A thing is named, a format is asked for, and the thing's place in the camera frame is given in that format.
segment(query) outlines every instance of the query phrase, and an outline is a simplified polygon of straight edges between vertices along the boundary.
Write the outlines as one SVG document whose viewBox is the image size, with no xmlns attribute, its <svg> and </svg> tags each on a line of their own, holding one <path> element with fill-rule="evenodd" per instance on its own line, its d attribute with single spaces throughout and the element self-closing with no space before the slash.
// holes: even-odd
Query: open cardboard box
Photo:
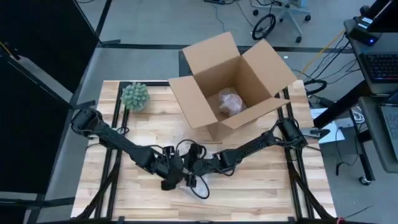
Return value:
<svg viewBox="0 0 398 224">
<path fill-rule="evenodd" d="M 227 32 L 186 47 L 183 53 L 193 76 L 171 78 L 170 86 L 191 128 L 206 126 L 213 140 L 289 102 L 274 96 L 296 77 L 265 40 L 240 55 Z M 229 118 L 218 111 L 218 92 L 227 87 L 234 88 L 248 107 Z"/>
</svg>

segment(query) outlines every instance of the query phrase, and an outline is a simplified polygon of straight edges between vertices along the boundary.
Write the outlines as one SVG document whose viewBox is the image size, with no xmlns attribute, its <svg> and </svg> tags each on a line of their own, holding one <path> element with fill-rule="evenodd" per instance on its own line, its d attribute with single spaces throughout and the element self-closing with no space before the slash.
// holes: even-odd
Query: concrete floor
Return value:
<svg viewBox="0 0 398 224">
<path fill-rule="evenodd" d="M 95 0 L 91 3 L 80 4 L 94 28 L 98 24 L 105 2 L 106 0 Z M 303 16 L 296 17 L 304 32 L 302 43 L 295 43 L 297 34 L 290 22 L 284 21 L 281 24 L 278 23 L 267 38 L 271 45 L 324 47 L 343 30 L 345 19 L 358 15 L 359 8 L 363 4 L 371 4 L 373 1 L 308 0 L 307 2 L 306 9 L 311 11 L 312 20 L 305 23 L 301 22 Z M 260 11 L 256 18 L 252 15 L 249 0 L 240 0 L 239 3 L 252 24 L 267 13 L 267 11 Z M 250 35 L 252 27 L 245 20 L 236 3 L 216 7 L 218 17 L 224 22 L 225 29 L 232 32 L 238 45 L 255 44 Z M 121 39 L 121 42 L 125 44 L 193 44 L 222 32 L 222 25 L 215 17 L 215 8 L 202 0 L 113 0 L 100 39 L 102 41 Z M 284 59 L 287 65 L 297 70 L 303 69 L 316 55 L 316 53 L 278 53 L 281 57 L 287 56 Z M 321 77 L 337 71 L 352 59 L 354 55 L 340 55 Z M 318 63 L 319 60 L 307 72 L 314 70 Z M 51 85 L 51 78 L 38 70 L 34 73 Z M 97 100 L 103 80 L 165 80 L 177 77 L 178 50 L 96 49 L 87 73 L 79 102 Z M 328 80 L 336 80 L 342 75 L 344 72 Z M 318 95 L 338 100 L 361 80 L 363 80 L 361 72 L 354 72 L 340 82 L 328 86 Z M 66 95 L 62 87 L 55 86 L 54 88 L 58 88 L 60 94 Z M 346 130 L 345 134 L 346 140 L 340 142 L 340 149 L 346 161 L 353 161 L 355 157 L 353 130 Z M 67 134 L 47 199 L 75 195 L 86 144 L 85 139 L 74 133 Z M 341 174 L 337 177 L 335 165 L 338 157 L 335 144 L 323 144 L 321 149 L 336 212 L 339 216 L 345 217 L 373 205 L 365 212 L 348 220 L 396 223 L 398 196 L 395 194 L 395 189 L 398 185 L 398 175 L 387 174 L 382 169 L 372 142 L 366 143 L 366 150 L 376 181 L 368 187 L 361 185 L 357 180 L 363 175 L 359 161 L 353 167 L 342 167 Z M 71 209 L 71 206 L 43 209 L 39 221 L 65 220 L 69 218 Z"/>
</svg>

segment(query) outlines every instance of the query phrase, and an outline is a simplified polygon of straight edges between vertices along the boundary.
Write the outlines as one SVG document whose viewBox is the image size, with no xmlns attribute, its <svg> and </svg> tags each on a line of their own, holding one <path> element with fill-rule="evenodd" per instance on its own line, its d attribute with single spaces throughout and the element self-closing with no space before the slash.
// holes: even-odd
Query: green succulent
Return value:
<svg viewBox="0 0 398 224">
<path fill-rule="evenodd" d="M 148 104 L 150 96 L 147 86 L 141 83 L 132 83 L 123 89 L 121 101 L 126 108 L 134 111 L 142 111 Z"/>
</svg>

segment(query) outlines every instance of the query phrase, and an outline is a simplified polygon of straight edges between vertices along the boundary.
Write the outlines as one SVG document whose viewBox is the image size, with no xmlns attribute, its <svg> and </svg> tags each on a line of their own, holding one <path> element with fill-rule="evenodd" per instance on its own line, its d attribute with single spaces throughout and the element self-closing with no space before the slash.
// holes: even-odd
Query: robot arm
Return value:
<svg viewBox="0 0 398 224">
<path fill-rule="evenodd" d="M 273 135 L 276 127 L 282 132 L 285 141 Z M 103 121 L 102 114 L 91 108 L 80 110 L 72 119 L 71 128 L 86 138 L 93 134 L 97 135 L 99 143 L 103 146 L 120 149 L 129 154 L 137 166 L 164 179 L 162 190 L 174 189 L 182 179 L 187 181 L 188 186 L 195 187 L 195 177 L 205 174 L 232 175 L 227 172 L 233 172 L 245 157 L 268 146 L 304 147 L 307 144 L 296 120 L 292 118 L 278 120 L 270 130 L 258 138 L 236 149 L 225 149 L 214 153 L 211 159 L 204 159 L 206 148 L 197 143 L 191 144 L 189 151 L 181 156 L 173 146 L 163 147 L 162 153 L 154 150 L 152 146 L 138 146 L 110 128 Z"/>
</svg>

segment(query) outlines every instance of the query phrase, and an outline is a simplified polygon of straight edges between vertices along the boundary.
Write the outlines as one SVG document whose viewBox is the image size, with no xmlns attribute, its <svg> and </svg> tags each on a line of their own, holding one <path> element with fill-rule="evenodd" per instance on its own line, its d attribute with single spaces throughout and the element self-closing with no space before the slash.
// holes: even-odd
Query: wooden tabletop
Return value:
<svg viewBox="0 0 398 224">
<path fill-rule="evenodd" d="M 108 124 L 111 124 L 113 117 L 118 86 L 119 81 L 105 81 L 99 98 L 97 110 L 102 112 Z M 238 147 L 258 137 L 278 119 L 277 112 L 273 111 L 221 142 L 213 142 L 205 128 L 192 130 L 189 127 L 169 86 L 150 86 L 148 91 L 151 95 L 149 105 L 140 113 L 130 112 L 127 123 L 130 132 L 126 137 L 138 145 L 176 146 L 179 141 L 190 138 L 205 145 L 208 153 L 212 154 Z M 312 127 L 310 108 L 301 80 L 289 86 L 289 94 L 300 127 Z M 123 112 L 122 107 L 118 127 L 121 126 Z M 315 140 L 310 141 L 310 145 L 319 148 Z M 182 144 L 180 150 L 184 149 L 188 149 L 188 143 Z M 93 146 L 87 150 L 72 217 L 81 213 L 97 193 L 105 153 L 106 149 L 102 146 Z M 335 216 L 321 153 L 305 148 L 302 156 L 310 190 L 326 210 Z M 126 220 L 147 221 L 286 221 L 287 217 L 295 216 L 285 154 L 279 146 L 268 147 L 245 158 L 231 177 L 210 174 L 205 179 L 210 188 L 210 197 L 206 200 L 194 196 L 185 187 L 185 183 L 175 190 L 162 191 L 160 177 L 138 168 L 123 153 L 113 220 L 125 216 Z M 205 194 L 203 186 L 198 190 Z M 304 211 L 303 195 L 300 196 Z M 104 197 L 103 216 L 108 197 L 109 191 Z"/>
</svg>

